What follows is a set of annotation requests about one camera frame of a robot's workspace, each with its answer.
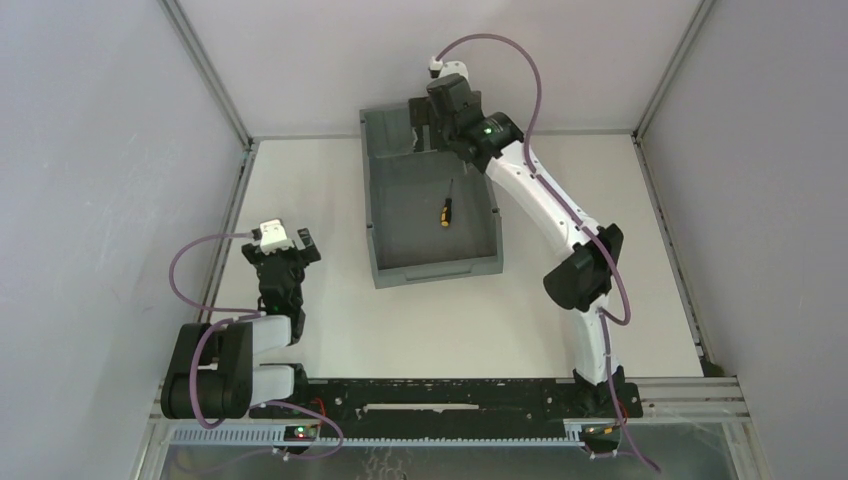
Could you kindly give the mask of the black yellow screwdriver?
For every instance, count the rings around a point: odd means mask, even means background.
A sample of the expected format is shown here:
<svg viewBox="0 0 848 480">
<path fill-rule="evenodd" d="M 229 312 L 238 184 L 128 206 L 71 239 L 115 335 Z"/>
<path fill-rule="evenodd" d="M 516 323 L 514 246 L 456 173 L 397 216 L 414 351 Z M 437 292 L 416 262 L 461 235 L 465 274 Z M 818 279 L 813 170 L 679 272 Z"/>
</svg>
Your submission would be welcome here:
<svg viewBox="0 0 848 480">
<path fill-rule="evenodd" d="M 440 213 L 440 225 L 443 228 L 448 228 L 452 223 L 452 215 L 453 215 L 453 184 L 454 180 L 451 179 L 448 186 L 447 194 L 444 198 L 444 202 L 442 205 L 441 213 Z"/>
</svg>

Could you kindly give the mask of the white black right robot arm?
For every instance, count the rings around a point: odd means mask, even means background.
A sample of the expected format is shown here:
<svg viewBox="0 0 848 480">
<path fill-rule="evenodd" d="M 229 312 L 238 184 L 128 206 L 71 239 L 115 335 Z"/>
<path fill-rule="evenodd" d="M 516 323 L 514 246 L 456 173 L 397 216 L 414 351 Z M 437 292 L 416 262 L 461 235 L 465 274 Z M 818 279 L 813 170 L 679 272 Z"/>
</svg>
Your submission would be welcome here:
<svg viewBox="0 0 848 480">
<path fill-rule="evenodd" d="M 460 73 L 431 80 L 425 107 L 438 151 L 455 154 L 508 193 L 534 221 L 558 258 L 542 280 L 549 298 L 575 315 L 574 378 L 596 406 L 613 403 L 622 379 L 612 353 L 607 310 L 620 280 L 624 235 L 616 224 L 600 225 L 545 169 L 530 135 L 506 114 L 482 109 L 481 94 Z"/>
</svg>

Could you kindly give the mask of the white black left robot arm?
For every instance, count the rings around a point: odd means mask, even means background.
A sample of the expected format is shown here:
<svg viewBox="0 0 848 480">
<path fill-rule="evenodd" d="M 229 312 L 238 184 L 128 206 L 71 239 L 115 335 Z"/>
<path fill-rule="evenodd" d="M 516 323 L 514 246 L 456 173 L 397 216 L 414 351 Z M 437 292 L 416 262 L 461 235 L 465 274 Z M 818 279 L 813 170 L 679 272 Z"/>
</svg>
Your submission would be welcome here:
<svg viewBox="0 0 848 480">
<path fill-rule="evenodd" d="M 295 366 L 262 370 L 255 367 L 254 356 L 301 339 L 305 270 L 320 261 L 320 251 L 308 229 L 291 237 L 277 219 L 238 237 L 244 242 L 241 253 L 256 273 L 257 304 L 221 307 L 223 319 L 180 328 L 160 397 L 168 419 L 194 419 L 211 429 L 245 415 L 257 402 L 262 383 L 267 385 L 262 394 L 270 399 L 293 393 Z"/>
</svg>

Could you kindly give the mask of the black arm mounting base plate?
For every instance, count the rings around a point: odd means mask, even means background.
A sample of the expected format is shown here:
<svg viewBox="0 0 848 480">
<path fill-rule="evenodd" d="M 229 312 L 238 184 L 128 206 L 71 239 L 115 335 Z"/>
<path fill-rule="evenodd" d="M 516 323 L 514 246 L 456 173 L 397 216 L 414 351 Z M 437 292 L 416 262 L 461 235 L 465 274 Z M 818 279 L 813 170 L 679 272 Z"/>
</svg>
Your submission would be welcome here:
<svg viewBox="0 0 848 480">
<path fill-rule="evenodd" d="M 294 420 L 310 409 L 335 422 L 349 440 L 553 440 L 568 420 L 643 415 L 636 384 L 615 389 L 572 379 L 312 379 L 295 387 L 291 410 L 257 408 L 252 419 Z"/>
</svg>

